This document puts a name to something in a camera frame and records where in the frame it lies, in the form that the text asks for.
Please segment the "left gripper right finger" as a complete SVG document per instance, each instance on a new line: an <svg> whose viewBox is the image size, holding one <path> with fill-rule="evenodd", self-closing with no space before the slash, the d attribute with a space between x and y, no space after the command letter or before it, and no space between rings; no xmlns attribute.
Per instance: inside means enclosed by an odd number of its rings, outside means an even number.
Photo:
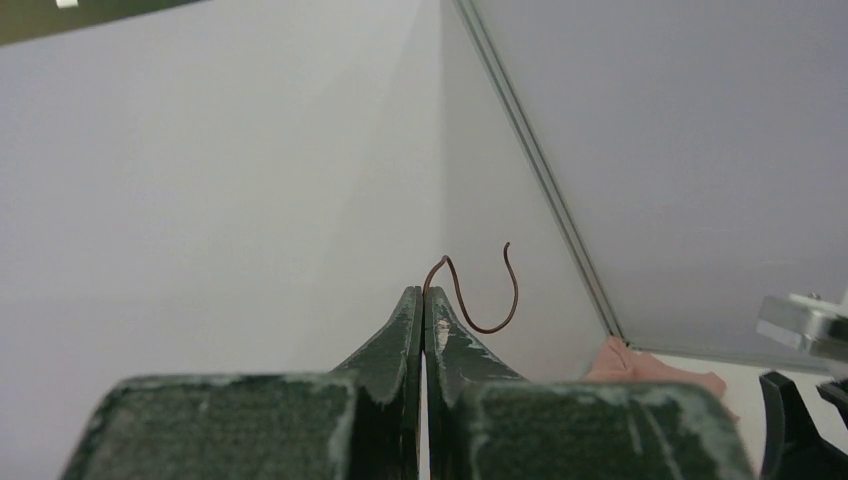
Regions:
<svg viewBox="0 0 848 480"><path fill-rule="evenodd" d="M750 479L725 407L686 383L533 383L423 303L434 479Z"/></svg>

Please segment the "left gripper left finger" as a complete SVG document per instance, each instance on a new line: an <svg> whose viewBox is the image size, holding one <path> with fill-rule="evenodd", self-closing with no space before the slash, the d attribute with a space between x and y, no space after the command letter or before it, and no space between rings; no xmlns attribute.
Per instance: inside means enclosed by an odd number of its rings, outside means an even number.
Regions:
<svg viewBox="0 0 848 480"><path fill-rule="evenodd" d="M319 373L137 376L100 401L66 479L415 479L423 295Z"/></svg>

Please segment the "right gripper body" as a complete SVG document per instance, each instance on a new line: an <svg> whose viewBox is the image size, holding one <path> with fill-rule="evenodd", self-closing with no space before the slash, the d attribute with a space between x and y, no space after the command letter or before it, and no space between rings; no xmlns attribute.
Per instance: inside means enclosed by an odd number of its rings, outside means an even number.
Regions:
<svg viewBox="0 0 848 480"><path fill-rule="evenodd" d="M759 377L766 437L762 479L824 480L847 477L847 452L819 433L795 383L770 371Z"/></svg>

